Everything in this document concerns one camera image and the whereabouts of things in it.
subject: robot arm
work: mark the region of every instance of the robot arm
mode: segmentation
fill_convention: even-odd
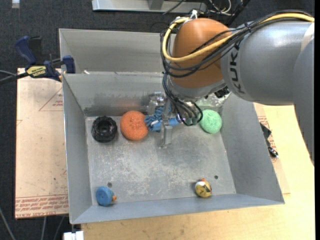
[[[174,28],[178,32],[170,56],[168,38]],[[236,29],[213,19],[183,17],[162,35],[161,45],[164,89],[171,102],[195,104],[227,86],[247,101],[294,105],[314,164],[313,17],[279,11]],[[183,117],[184,111],[176,112]]]

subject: blue plastic piece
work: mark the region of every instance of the blue plastic piece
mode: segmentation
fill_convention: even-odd
[[[106,186],[100,186],[95,192],[96,201],[100,206],[108,206],[112,202],[112,197],[115,194],[110,188]]]
[[[162,120],[152,124],[149,126],[149,131],[151,132],[159,132],[161,130],[161,123],[162,123]],[[174,118],[170,118],[169,119],[169,125],[174,127],[176,125],[179,125],[180,122],[178,122],[178,120],[174,117]]]
[[[29,48],[28,40],[29,37],[25,35],[16,41],[14,47],[16,51],[28,61],[29,65],[32,65],[36,63],[37,59],[32,50]]]
[[[75,66],[74,58],[72,58],[70,55],[66,55],[63,57],[62,61],[66,66],[67,73],[69,73],[69,74],[76,73],[76,66]]]
[[[160,132],[161,130],[161,122],[162,122],[162,114],[164,113],[164,107],[160,106],[155,110],[153,115],[147,115],[144,118],[144,122],[151,132]],[[174,127],[180,124],[176,118],[169,119],[169,125]]]

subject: green foam ball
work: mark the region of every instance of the green foam ball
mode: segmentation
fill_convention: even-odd
[[[203,118],[200,121],[201,128],[209,134],[219,132],[222,126],[222,119],[219,113],[211,109],[203,110],[202,113]]]

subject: gray metal tray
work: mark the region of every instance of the gray metal tray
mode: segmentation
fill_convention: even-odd
[[[72,224],[200,213],[283,204],[283,196],[251,102],[230,95],[220,107],[222,128],[178,125],[172,144],[161,134],[129,141],[118,131],[109,143],[91,136],[93,120],[119,125],[128,110],[146,112],[149,95],[162,92],[161,73],[64,74],[63,103],[69,217]],[[200,198],[194,184],[206,178],[212,196]],[[114,204],[97,204],[97,187],[112,184]]]

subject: orange ball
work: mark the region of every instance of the orange ball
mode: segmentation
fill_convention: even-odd
[[[120,119],[120,130],[131,141],[143,139],[149,132],[144,122],[145,115],[139,111],[128,111]]]

